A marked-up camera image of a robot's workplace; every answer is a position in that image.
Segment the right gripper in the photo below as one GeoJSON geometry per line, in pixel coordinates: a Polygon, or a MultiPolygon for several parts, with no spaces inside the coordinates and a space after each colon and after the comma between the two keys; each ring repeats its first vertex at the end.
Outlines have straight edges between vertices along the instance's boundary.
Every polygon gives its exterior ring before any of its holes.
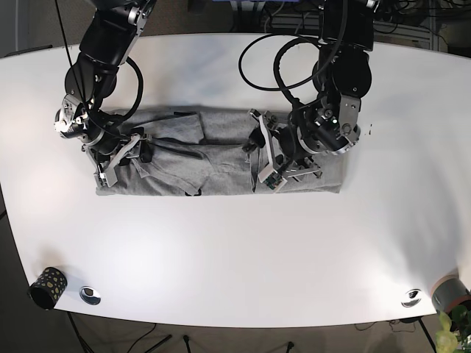
{"type": "Polygon", "coordinates": [[[150,135],[144,131],[132,131],[130,141],[118,143],[108,155],[91,149],[91,162],[96,170],[93,174],[98,188],[111,188],[118,182],[116,168],[129,165],[132,160],[150,163],[154,156],[156,145],[150,135]]]}

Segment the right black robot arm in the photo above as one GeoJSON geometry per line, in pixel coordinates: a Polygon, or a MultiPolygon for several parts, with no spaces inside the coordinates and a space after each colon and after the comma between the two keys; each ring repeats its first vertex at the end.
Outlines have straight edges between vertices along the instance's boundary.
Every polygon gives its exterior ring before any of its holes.
{"type": "Polygon", "coordinates": [[[94,177],[101,187],[114,186],[116,168],[131,160],[149,163],[152,160],[150,136],[137,127],[128,133],[121,125],[137,111],[144,93],[144,78],[129,54],[141,36],[155,2],[93,1],[96,8],[91,25],[79,45],[77,60],[69,63],[65,76],[65,97],[57,112],[54,129],[62,138],[76,138],[95,165],[94,177]],[[102,111],[104,99],[116,88],[121,65],[128,64],[135,72],[138,89],[135,102],[123,114],[102,111]]]}

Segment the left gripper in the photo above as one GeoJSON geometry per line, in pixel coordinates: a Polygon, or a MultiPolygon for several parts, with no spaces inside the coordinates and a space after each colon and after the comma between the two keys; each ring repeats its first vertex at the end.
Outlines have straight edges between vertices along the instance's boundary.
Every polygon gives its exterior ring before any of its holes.
{"type": "Polygon", "coordinates": [[[257,152],[258,159],[266,158],[265,162],[260,160],[258,166],[251,169],[253,182],[259,182],[277,193],[290,180],[299,182],[309,174],[317,179],[322,176],[321,167],[312,157],[294,158],[296,148],[287,146],[287,143],[294,141],[288,120],[280,121],[269,111],[260,113],[255,109],[249,111],[249,117],[257,125],[243,145],[243,151],[247,154],[257,152]]]}

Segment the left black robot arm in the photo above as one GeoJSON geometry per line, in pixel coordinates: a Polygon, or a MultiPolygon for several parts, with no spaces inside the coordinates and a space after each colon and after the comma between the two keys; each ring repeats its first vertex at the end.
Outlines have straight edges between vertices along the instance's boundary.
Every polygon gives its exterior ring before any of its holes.
{"type": "Polygon", "coordinates": [[[342,155],[358,143],[361,100],[372,84],[369,53],[378,6],[378,1],[324,1],[319,38],[294,35],[275,55],[274,90],[285,96],[291,112],[281,122],[271,113],[250,110],[258,125],[243,147],[247,153],[266,151],[268,162],[258,172],[258,181],[271,191],[306,174],[321,177],[315,156],[342,155]],[[311,76],[303,81],[314,84],[317,97],[306,104],[292,94],[296,86],[287,85],[280,72],[284,54],[302,43],[319,50],[311,76]]]}

